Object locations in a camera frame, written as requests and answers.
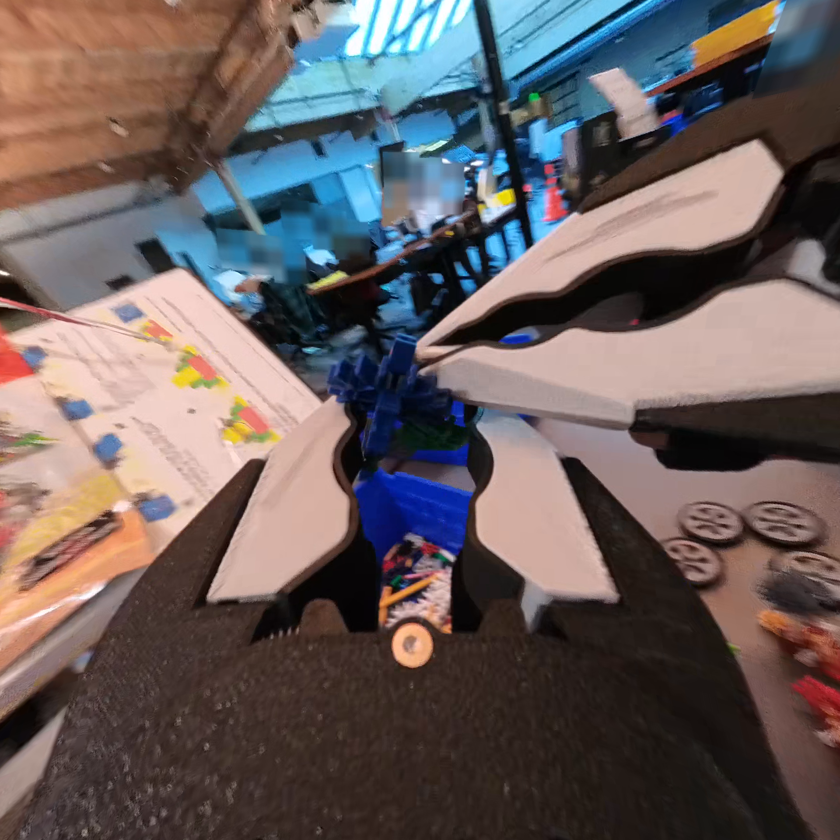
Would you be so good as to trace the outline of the instruction booklet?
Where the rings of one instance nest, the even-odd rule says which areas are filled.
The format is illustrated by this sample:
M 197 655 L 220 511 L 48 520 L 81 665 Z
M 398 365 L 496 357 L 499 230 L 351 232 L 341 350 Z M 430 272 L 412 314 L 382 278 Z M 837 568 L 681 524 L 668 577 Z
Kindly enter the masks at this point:
M 320 405 L 183 269 L 18 337 L 48 393 L 160 545 Z

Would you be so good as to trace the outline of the black floor stand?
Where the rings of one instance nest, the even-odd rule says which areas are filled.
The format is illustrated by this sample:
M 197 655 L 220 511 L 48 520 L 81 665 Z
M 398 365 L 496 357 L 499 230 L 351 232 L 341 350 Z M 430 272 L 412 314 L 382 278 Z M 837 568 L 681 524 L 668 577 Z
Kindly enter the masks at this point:
M 500 52 L 488 1 L 474 1 L 476 23 L 490 83 L 492 107 L 502 146 L 506 153 L 511 185 L 516 197 L 517 217 L 525 249 L 533 245 L 528 199 L 520 166 L 516 136 L 511 121 L 511 105 L 506 82 L 501 72 Z

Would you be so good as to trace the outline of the pile of construction toy pieces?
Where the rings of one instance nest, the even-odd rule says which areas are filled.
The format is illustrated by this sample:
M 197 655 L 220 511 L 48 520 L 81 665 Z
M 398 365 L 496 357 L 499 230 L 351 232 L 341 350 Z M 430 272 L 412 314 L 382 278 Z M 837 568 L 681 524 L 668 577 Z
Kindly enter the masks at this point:
M 456 555 L 435 542 L 414 532 L 403 536 L 381 564 L 379 628 L 419 621 L 450 634 L 455 562 Z

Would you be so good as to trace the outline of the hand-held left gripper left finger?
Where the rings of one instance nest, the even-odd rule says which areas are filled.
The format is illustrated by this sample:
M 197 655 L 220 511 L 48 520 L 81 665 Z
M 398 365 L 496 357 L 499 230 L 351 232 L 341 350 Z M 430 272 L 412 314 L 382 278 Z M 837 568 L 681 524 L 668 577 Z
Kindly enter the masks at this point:
M 207 601 L 274 602 L 289 622 L 331 601 L 348 630 L 376 630 L 381 571 L 354 492 L 361 466 L 358 420 L 324 402 L 270 451 Z

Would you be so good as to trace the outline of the blue plastic bin with label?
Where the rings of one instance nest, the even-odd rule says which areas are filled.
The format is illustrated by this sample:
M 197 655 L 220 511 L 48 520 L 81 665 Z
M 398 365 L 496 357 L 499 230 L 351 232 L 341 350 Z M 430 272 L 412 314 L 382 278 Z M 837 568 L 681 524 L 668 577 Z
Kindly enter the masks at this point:
M 469 492 L 403 472 L 388 474 L 381 469 L 358 479 L 354 491 L 364 536 L 373 546 L 379 564 L 380 597 L 382 561 L 408 532 L 419 534 L 458 558 L 466 538 Z

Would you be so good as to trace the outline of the wooden office desk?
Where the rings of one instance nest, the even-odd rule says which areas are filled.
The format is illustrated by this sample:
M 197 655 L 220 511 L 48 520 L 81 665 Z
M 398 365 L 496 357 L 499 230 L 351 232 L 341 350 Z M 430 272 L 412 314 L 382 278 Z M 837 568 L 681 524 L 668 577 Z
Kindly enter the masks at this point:
M 735 70 L 745 70 L 759 64 L 766 56 L 773 40 L 773 35 L 766 35 L 743 45 L 725 55 L 677 77 L 661 82 L 646 90 L 649 98 L 655 98 L 669 92 L 682 92 L 711 83 L 711 81 L 731 74 Z

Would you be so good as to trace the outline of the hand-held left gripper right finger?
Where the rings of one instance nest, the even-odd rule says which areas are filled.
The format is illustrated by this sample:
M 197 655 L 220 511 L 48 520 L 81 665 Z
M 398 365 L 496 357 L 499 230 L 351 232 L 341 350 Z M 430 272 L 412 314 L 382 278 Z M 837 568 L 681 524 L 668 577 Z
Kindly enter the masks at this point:
M 556 449 L 519 415 L 480 410 L 475 483 L 454 570 L 454 630 L 476 631 L 512 600 L 533 629 L 554 602 L 613 605 L 619 592 Z

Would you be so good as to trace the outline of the black cardboard box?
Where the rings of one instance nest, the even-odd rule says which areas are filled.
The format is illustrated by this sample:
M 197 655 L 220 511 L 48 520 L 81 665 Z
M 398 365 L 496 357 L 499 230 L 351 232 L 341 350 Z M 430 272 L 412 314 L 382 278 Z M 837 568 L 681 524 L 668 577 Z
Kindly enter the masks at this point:
M 654 129 L 625 139 L 614 111 L 604 112 L 565 131 L 562 137 L 564 197 L 576 209 L 597 187 L 670 139 L 673 127 Z

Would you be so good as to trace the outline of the blue snowflake toy assembly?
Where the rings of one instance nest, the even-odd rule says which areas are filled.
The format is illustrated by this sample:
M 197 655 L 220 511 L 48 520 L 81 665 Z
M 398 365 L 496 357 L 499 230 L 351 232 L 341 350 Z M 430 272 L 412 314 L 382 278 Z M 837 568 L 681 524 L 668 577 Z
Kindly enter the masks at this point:
M 435 374 L 421 372 L 416 349 L 413 336 L 399 333 L 380 362 L 359 353 L 330 369 L 328 394 L 361 423 L 361 453 L 370 468 L 391 457 L 454 453 L 468 444 L 455 398 Z

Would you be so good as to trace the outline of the white paper sign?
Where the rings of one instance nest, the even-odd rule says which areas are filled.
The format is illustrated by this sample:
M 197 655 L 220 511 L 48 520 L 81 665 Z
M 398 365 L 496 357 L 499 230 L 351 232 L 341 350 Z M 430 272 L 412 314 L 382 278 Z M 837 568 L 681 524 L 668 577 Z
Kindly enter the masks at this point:
M 622 140 L 654 132 L 660 127 L 656 106 L 624 69 L 605 70 L 589 76 L 588 81 L 610 104 Z

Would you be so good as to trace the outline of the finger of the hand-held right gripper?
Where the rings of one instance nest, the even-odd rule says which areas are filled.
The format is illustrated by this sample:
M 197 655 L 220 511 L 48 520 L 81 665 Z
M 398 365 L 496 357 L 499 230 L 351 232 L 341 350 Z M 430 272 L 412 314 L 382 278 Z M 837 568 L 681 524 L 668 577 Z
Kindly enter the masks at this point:
M 586 213 L 576 213 L 460 304 L 417 345 L 445 353 L 464 328 L 516 301 L 570 291 L 592 272 L 639 256 L 690 253 L 737 242 L 759 228 L 784 169 L 753 140 Z
M 788 277 L 721 290 L 645 329 L 423 342 L 423 364 L 462 403 L 612 428 L 650 408 L 838 393 L 838 355 L 838 301 Z

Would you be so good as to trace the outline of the cluttered office desk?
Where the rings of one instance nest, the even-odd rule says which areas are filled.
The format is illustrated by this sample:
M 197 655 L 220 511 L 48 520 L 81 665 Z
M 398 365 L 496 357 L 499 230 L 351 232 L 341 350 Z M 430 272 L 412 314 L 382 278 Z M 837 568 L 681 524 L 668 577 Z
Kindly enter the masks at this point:
M 466 280 L 478 290 L 494 277 L 487 242 L 499 235 L 509 259 L 506 228 L 516 220 L 511 206 L 462 214 L 383 262 L 353 274 L 335 271 L 308 284 L 305 291 L 343 329 L 360 327 L 372 343 L 400 329 L 415 330 L 417 319 L 437 322 L 457 308 L 467 298 Z M 384 287 L 404 276 L 410 282 L 417 278 L 421 289 L 415 314 L 403 322 L 383 323 Z

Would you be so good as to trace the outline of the toy kit plastic bag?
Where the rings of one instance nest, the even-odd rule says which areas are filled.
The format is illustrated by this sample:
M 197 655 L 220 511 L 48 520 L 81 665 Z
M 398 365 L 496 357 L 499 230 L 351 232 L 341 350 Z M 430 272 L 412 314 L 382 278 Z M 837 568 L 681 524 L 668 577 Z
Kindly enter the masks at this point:
M 139 512 L 60 400 L 38 356 L 1 339 L 1 667 L 154 553 Z

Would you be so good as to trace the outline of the orange traffic cone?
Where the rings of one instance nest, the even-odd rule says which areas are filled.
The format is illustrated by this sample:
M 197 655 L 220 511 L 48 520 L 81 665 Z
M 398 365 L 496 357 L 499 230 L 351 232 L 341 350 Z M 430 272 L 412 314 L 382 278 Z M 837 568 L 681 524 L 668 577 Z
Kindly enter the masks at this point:
M 547 163 L 543 167 L 545 184 L 543 190 L 543 216 L 546 224 L 556 224 L 569 215 L 561 188 L 561 179 L 554 164 Z

